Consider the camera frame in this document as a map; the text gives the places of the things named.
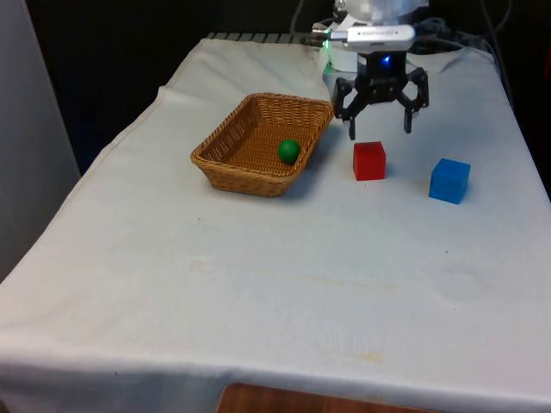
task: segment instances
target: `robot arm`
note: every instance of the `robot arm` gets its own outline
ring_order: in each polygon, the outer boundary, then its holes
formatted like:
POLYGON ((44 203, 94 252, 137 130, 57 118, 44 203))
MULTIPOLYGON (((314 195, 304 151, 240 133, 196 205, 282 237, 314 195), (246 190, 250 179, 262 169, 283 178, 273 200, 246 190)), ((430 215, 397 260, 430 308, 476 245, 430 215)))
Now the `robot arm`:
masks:
POLYGON ((332 96, 335 116, 349 123, 351 139, 356 138, 355 119, 368 105, 398 101, 405 108, 406 133, 412 131, 413 117, 429 106, 427 73, 421 68, 406 73, 406 53, 415 40, 415 30, 406 23, 416 9, 427 5, 428 0, 337 0, 343 21, 314 33, 332 47, 357 53, 356 80, 337 79, 332 96), (409 82, 418 87, 415 99, 404 93, 409 82), (353 89, 357 95, 345 107, 344 98, 353 89))

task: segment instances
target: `wooden floor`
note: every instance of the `wooden floor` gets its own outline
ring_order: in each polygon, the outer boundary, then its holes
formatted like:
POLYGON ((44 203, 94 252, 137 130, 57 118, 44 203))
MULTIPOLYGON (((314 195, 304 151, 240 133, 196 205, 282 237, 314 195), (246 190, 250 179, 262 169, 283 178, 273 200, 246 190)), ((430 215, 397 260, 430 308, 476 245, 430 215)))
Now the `wooden floor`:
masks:
POLYGON ((253 385, 230 385, 217 413, 429 413, 253 385))

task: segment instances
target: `white wall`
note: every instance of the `white wall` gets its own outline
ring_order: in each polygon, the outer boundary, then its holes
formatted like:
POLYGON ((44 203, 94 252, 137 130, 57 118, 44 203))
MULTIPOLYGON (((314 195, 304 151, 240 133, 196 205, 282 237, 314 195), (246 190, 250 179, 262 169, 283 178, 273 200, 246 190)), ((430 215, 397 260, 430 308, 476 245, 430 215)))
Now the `white wall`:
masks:
POLYGON ((77 179, 24 0, 0 0, 0 281, 77 179))

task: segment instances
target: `red cube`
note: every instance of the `red cube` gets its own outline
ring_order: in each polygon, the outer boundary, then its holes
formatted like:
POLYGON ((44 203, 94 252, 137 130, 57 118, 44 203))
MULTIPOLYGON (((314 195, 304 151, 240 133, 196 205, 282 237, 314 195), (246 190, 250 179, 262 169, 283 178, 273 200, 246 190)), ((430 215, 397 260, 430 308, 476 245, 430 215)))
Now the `red cube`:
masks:
POLYGON ((385 179, 387 154, 381 142, 354 145, 354 174, 357 181, 385 179))

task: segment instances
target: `white tablecloth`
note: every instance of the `white tablecloth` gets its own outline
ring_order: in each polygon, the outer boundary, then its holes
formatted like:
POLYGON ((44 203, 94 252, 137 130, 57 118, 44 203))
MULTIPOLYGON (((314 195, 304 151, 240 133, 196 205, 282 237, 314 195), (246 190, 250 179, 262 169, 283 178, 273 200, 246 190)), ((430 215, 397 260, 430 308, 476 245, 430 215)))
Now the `white tablecloth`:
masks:
POLYGON ((323 65, 219 40, 185 59, 0 285, 12 413, 207 413, 236 381, 551 410, 551 213, 487 58, 430 74, 411 135, 398 103, 362 114, 384 181, 356 182, 338 122, 281 199, 216 191, 189 161, 251 92, 327 98, 323 65), (427 195, 442 157, 473 166, 459 206, 427 195))

